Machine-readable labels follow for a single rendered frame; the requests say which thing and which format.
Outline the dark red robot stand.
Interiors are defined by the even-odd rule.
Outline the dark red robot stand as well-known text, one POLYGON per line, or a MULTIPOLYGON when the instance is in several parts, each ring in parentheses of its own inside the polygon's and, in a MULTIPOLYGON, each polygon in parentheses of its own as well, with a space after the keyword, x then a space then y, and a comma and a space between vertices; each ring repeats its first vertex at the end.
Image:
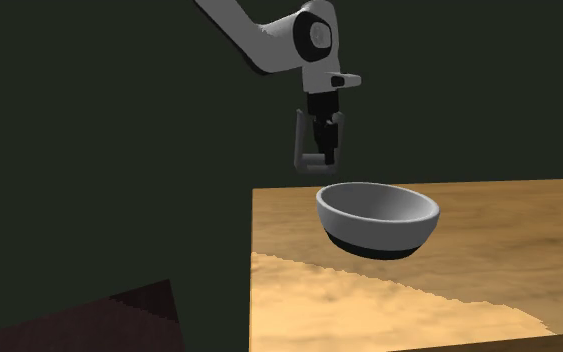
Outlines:
POLYGON ((168 279, 0 329, 0 352, 186 352, 168 279))

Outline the wooden table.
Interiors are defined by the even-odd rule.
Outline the wooden table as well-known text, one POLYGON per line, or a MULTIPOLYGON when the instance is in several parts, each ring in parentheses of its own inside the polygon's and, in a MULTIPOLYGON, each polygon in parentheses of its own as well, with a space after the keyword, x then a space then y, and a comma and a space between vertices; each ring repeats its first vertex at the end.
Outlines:
POLYGON ((563 336, 563 180, 411 184, 440 207, 397 260, 333 244, 321 188, 257 189, 249 352, 391 352, 563 336))

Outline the white bowl with black base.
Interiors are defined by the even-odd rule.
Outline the white bowl with black base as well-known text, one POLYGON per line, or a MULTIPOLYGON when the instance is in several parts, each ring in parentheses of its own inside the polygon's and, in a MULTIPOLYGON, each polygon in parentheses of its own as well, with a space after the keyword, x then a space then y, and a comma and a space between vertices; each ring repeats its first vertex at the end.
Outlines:
POLYGON ((359 257, 397 260, 418 250, 435 230, 440 207, 407 188, 344 182, 316 194, 320 223, 330 241, 359 257))

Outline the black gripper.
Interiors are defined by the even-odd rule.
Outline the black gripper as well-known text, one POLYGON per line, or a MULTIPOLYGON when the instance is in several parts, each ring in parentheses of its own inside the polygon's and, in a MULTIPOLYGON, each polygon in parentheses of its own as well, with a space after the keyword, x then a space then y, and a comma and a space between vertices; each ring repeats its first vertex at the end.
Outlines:
POLYGON ((314 117, 314 140, 320 153, 304 153, 304 136, 310 119, 301 109, 296 110, 294 166, 304 174, 335 174, 341 160, 345 115, 338 112, 337 91, 308 93, 308 114, 314 117))

